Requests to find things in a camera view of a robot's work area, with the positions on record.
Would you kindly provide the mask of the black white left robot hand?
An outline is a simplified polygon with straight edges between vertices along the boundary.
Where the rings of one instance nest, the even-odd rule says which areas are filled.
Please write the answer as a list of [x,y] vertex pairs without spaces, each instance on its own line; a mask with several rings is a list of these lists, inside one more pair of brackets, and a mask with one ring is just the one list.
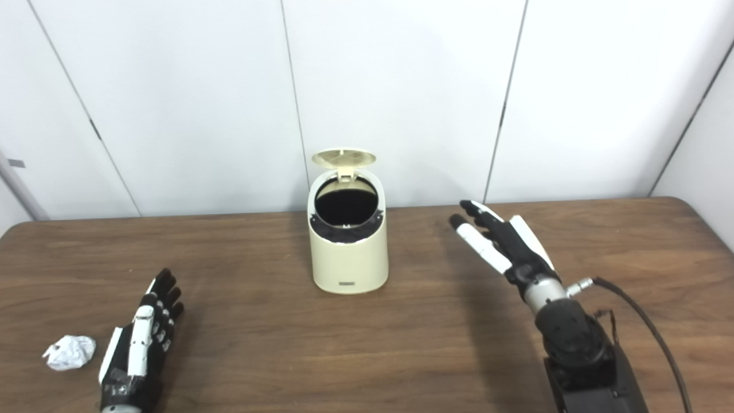
[[162,371],[184,311],[168,268],[150,282],[130,324],[113,331],[100,366],[100,411],[154,412],[162,400]]

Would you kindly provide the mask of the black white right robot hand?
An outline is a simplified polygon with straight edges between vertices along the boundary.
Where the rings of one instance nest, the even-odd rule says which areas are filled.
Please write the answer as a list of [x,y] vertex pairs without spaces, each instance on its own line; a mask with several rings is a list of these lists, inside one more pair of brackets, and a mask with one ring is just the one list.
[[542,243],[521,216],[504,220],[473,200],[461,200],[459,206],[473,221],[463,215],[451,215],[449,223],[456,234],[495,272],[516,286],[534,312],[566,296]]

